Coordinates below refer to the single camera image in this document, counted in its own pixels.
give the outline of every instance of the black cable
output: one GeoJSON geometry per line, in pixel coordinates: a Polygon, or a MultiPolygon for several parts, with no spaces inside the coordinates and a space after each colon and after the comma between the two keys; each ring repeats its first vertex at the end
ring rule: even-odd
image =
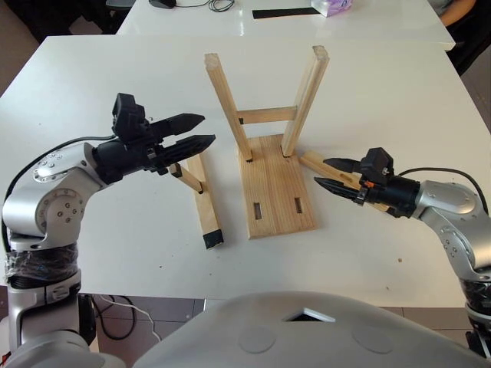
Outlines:
{"type": "MultiPolygon", "coordinates": [[[[115,301],[113,295],[109,295],[109,297],[113,302],[115,301]]],[[[134,305],[130,298],[124,297],[123,295],[120,295],[119,297],[122,297],[125,301],[128,302],[129,305],[134,305]]],[[[137,325],[137,312],[134,310],[134,308],[131,308],[131,320],[132,321],[131,321],[130,330],[128,332],[126,332],[123,336],[115,336],[112,333],[107,332],[106,326],[104,325],[104,317],[102,315],[105,311],[107,311],[112,306],[112,304],[110,304],[108,307],[105,307],[103,310],[101,310],[99,308],[99,306],[97,305],[97,303],[94,299],[94,296],[91,295],[91,299],[92,299],[92,304],[94,305],[94,308],[97,311],[96,318],[99,317],[99,320],[101,321],[102,331],[104,332],[104,334],[108,338],[110,338],[111,340],[121,341],[121,340],[126,339],[127,337],[129,337],[133,333],[135,326],[137,325]]]]}
{"type": "Polygon", "coordinates": [[[210,0],[210,2],[208,3],[208,8],[212,12],[222,13],[222,12],[226,12],[227,10],[229,10],[234,5],[235,2],[236,2],[236,0],[210,0]],[[228,2],[228,4],[219,8],[216,5],[219,4],[221,1],[228,2]]]}
{"type": "MultiPolygon", "coordinates": [[[[115,135],[112,136],[82,136],[80,138],[75,138],[74,140],[68,140],[67,142],[64,142],[62,144],[58,144],[56,147],[51,148],[49,151],[46,151],[42,155],[36,157],[33,159],[30,163],[28,163],[24,169],[18,172],[18,174],[14,177],[14,179],[10,182],[10,185],[7,188],[7,192],[5,193],[4,197],[4,203],[7,200],[7,198],[12,194],[12,191],[15,188],[15,185],[19,181],[19,179],[31,168],[33,167],[36,163],[41,161],[45,156],[49,155],[50,153],[59,150],[61,148],[64,148],[66,146],[70,146],[73,143],[78,143],[78,142],[84,142],[86,140],[112,140],[113,138],[116,138],[115,135]]],[[[2,218],[2,240],[3,240],[3,247],[5,249],[5,253],[9,253],[11,251],[10,249],[10,244],[8,243],[8,235],[7,235],[7,225],[3,222],[2,218]]]]}
{"type": "Polygon", "coordinates": [[[489,214],[486,198],[484,197],[484,193],[483,193],[481,187],[479,186],[477,181],[471,175],[469,175],[467,172],[456,170],[456,169],[448,169],[446,167],[416,167],[414,169],[409,169],[409,170],[401,172],[399,174],[399,176],[404,176],[404,175],[409,174],[411,172],[415,173],[416,171],[443,171],[445,173],[454,173],[454,174],[459,174],[459,175],[463,176],[464,178],[466,178],[467,180],[469,180],[473,184],[474,188],[476,188],[477,194],[479,195],[481,203],[483,204],[484,212],[487,215],[489,214]]]}
{"type": "Polygon", "coordinates": [[[198,5],[176,5],[176,8],[199,8],[201,6],[208,5],[208,9],[212,12],[222,13],[229,10],[235,4],[235,2],[236,0],[208,0],[207,2],[198,5]],[[220,2],[227,2],[227,4],[219,7],[218,4],[220,2]]]}

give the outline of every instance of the person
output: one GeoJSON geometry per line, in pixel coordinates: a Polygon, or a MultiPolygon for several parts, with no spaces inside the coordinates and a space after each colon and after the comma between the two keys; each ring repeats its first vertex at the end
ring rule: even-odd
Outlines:
{"type": "Polygon", "coordinates": [[[476,4],[476,0],[428,0],[428,2],[445,27],[460,20],[476,4]]]}

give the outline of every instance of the tissue box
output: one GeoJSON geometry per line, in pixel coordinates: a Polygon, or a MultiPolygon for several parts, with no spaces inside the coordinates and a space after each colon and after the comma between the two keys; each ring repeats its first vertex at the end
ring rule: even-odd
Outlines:
{"type": "Polygon", "coordinates": [[[351,7],[353,0],[311,0],[310,5],[325,17],[344,12],[351,7]]]}

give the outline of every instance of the cable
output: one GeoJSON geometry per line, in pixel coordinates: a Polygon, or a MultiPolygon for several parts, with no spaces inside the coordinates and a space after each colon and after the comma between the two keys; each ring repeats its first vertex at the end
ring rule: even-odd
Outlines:
{"type": "Polygon", "coordinates": [[[235,4],[235,2],[236,0],[210,0],[210,2],[208,3],[208,9],[215,13],[226,12],[235,4]],[[228,2],[228,4],[224,5],[221,8],[218,8],[216,5],[219,4],[221,1],[228,2]]]}
{"type": "Polygon", "coordinates": [[[208,9],[215,13],[222,13],[229,10],[234,4],[236,0],[208,0],[202,4],[198,5],[176,5],[176,8],[199,8],[201,6],[208,5],[208,9]],[[227,2],[222,7],[217,6],[220,2],[227,2]]]}
{"type": "MultiPolygon", "coordinates": [[[[36,157],[33,159],[30,163],[28,163],[24,169],[18,172],[18,174],[14,177],[14,179],[10,182],[10,185],[7,188],[7,192],[5,193],[4,197],[4,203],[7,200],[7,198],[12,194],[12,191],[14,190],[15,185],[19,181],[19,179],[31,168],[33,165],[35,165],[38,161],[41,161],[42,158],[45,156],[49,155],[50,153],[60,150],[61,148],[64,148],[66,146],[69,146],[74,143],[78,142],[84,142],[86,140],[112,140],[113,138],[116,138],[115,135],[112,136],[82,136],[80,138],[75,138],[74,140],[68,140],[67,142],[64,142],[62,144],[58,144],[56,147],[51,148],[49,151],[46,151],[42,155],[36,157]]],[[[5,253],[9,253],[11,251],[10,249],[10,244],[8,243],[8,235],[7,235],[7,225],[3,222],[2,218],[2,240],[3,240],[3,247],[5,249],[5,253]]]]}
{"type": "MultiPolygon", "coordinates": [[[[137,315],[135,313],[135,310],[132,309],[131,310],[131,327],[130,327],[130,330],[128,332],[126,332],[123,336],[114,336],[112,333],[107,332],[106,325],[104,324],[104,317],[102,314],[115,304],[114,297],[112,295],[109,295],[109,297],[111,298],[112,302],[104,299],[105,301],[107,301],[110,304],[109,304],[109,306],[105,307],[103,310],[101,310],[99,308],[99,306],[95,302],[94,296],[92,296],[92,295],[91,295],[91,300],[92,300],[92,304],[94,305],[95,310],[97,311],[96,318],[99,317],[99,320],[101,321],[101,328],[102,328],[102,331],[104,332],[104,334],[108,338],[110,338],[111,340],[121,341],[121,340],[126,339],[127,337],[129,337],[133,333],[135,326],[137,325],[137,315]]],[[[124,300],[126,300],[128,302],[128,304],[120,304],[120,305],[123,305],[125,307],[129,307],[129,306],[133,305],[133,302],[130,300],[130,298],[124,297],[124,296],[120,296],[120,297],[122,297],[124,300]]]]}
{"type": "Polygon", "coordinates": [[[445,173],[454,173],[454,174],[459,174],[459,175],[463,176],[464,178],[466,178],[467,180],[469,180],[473,184],[474,188],[476,188],[477,194],[479,195],[481,203],[483,204],[484,212],[487,215],[489,214],[486,198],[484,197],[484,194],[483,194],[481,187],[479,186],[477,181],[468,173],[466,173],[464,171],[456,170],[456,169],[448,169],[446,167],[417,167],[414,169],[409,169],[409,170],[403,171],[399,174],[399,176],[404,176],[404,175],[407,175],[411,172],[415,173],[416,171],[442,171],[445,173]]]}
{"type": "Polygon", "coordinates": [[[152,324],[152,335],[154,335],[154,336],[155,336],[155,338],[156,338],[156,339],[157,339],[159,342],[160,342],[160,341],[162,341],[162,337],[160,337],[160,336],[159,336],[159,334],[158,334],[157,332],[155,332],[155,322],[153,322],[153,319],[152,319],[152,317],[151,317],[151,316],[148,314],[148,312],[146,312],[146,311],[144,311],[144,310],[140,309],[139,307],[134,306],[134,305],[133,305],[133,303],[132,303],[132,304],[122,304],[122,303],[117,303],[117,302],[115,302],[115,301],[109,301],[108,299],[106,299],[106,298],[105,298],[105,297],[103,297],[102,295],[99,295],[99,297],[100,297],[100,298],[101,298],[103,301],[105,301],[105,302],[107,302],[107,303],[109,303],[109,304],[119,305],[119,306],[121,306],[121,307],[129,307],[129,308],[132,308],[133,310],[139,311],[139,312],[140,312],[140,313],[142,313],[142,314],[145,314],[145,315],[148,317],[148,320],[149,320],[149,321],[151,322],[151,324],[152,324]]]}

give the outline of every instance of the computer mouse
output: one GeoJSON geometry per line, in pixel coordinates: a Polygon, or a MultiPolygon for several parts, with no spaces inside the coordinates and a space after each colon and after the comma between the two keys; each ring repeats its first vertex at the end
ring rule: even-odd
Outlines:
{"type": "Polygon", "coordinates": [[[148,2],[157,8],[172,9],[176,6],[176,0],[148,0],[148,2]]]}

